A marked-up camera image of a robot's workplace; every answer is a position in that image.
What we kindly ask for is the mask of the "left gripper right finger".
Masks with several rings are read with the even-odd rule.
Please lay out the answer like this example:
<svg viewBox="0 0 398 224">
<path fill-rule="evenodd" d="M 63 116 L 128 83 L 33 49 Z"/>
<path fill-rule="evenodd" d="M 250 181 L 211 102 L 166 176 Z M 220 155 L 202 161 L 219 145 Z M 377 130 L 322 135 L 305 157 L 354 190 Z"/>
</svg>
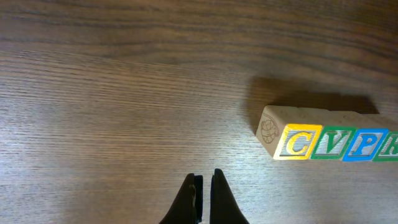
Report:
<svg viewBox="0 0 398 224">
<path fill-rule="evenodd" d="M 221 169 L 211 179 L 210 224 L 248 224 Z"/>
</svg>

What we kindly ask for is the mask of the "green R block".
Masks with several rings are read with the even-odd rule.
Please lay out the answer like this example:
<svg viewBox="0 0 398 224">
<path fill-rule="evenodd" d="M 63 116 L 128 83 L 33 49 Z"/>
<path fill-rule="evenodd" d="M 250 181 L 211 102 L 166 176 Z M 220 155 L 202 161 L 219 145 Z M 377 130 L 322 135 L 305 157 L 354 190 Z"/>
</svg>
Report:
<svg viewBox="0 0 398 224">
<path fill-rule="evenodd" d="M 397 121 L 381 114 L 365 114 L 364 116 L 389 130 L 373 162 L 397 162 Z"/>
</svg>

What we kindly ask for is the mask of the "blue P block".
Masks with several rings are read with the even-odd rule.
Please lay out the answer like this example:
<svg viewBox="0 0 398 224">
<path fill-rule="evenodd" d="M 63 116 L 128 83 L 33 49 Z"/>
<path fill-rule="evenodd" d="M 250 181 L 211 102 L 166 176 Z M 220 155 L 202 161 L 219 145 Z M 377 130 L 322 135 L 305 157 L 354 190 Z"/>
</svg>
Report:
<svg viewBox="0 0 398 224">
<path fill-rule="evenodd" d="M 343 162 L 371 161 L 389 129 L 381 114 L 360 114 L 354 111 L 334 111 L 346 126 L 356 128 L 342 157 Z"/>
</svg>

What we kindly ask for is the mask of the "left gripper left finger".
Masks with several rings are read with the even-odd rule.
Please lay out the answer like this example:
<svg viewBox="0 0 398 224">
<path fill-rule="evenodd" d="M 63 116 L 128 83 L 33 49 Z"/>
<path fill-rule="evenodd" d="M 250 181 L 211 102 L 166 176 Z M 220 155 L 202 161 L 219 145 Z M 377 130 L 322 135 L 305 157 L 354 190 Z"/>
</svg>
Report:
<svg viewBox="0 0 398 224">
<path fill-rule="evenodd" d="M 198 224 L 203 215 L 203 176 L 188 174 L 160 224 Z"/>
</svg>

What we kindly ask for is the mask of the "yellow C block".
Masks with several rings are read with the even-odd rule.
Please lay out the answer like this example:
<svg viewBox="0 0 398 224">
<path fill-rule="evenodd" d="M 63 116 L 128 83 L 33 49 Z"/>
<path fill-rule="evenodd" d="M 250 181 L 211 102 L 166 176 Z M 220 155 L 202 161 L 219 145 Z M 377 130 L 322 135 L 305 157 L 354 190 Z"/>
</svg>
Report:
<svg viewBox="0 0 398 224">
<path fill-rule="evenodd" d="M 323 126 L 300 108 L 267 105 L 256 137 L 275 160 L 307 160 Z"/>
</svg>

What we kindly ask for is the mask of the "green V block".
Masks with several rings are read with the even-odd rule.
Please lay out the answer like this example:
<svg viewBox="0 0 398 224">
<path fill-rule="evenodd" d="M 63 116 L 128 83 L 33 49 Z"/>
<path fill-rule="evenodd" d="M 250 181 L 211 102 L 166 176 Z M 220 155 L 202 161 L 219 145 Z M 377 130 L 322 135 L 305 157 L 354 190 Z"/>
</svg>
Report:
<svg viewBox="0 0 398 224">
<path fill-rule="evenodd" d="M 340 160 L 357 130 L 354 111 L 330 111 L 300 107 L 317 124 L 322 125 L 311 160 Z"/>
</svg>

